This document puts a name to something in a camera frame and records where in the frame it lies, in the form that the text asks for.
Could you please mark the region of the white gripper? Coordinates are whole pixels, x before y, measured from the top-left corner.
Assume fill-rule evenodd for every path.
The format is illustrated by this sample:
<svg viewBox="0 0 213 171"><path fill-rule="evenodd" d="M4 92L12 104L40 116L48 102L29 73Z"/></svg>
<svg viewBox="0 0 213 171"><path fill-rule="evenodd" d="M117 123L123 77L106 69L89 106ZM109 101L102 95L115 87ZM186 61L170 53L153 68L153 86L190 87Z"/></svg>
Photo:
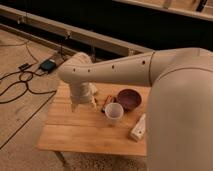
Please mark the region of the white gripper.
<svg viewBox="0 0 213 171"><path fill-rule="evenodd" d="M89 103L92 100L93 94L89 83L72 84L69 88L70 98L74 102L71 104L72 112L76 111L78 104ZM91 101L91 107L97 108L95 99Z"/></svg>

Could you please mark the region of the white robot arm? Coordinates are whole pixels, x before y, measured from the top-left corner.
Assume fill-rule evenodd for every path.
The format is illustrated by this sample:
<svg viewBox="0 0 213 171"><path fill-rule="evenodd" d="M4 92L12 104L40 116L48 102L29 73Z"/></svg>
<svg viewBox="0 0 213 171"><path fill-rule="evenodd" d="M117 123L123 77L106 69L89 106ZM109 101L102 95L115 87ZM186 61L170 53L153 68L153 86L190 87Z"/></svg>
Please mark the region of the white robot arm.
<svg viewBox="0 0 213 171"><path fill-rule="evenodd" d="M148 87L148 171L213 171L213 52L180 48L99 63L80 52L58 74L77 104L91 99L91 82Z"/></svg>

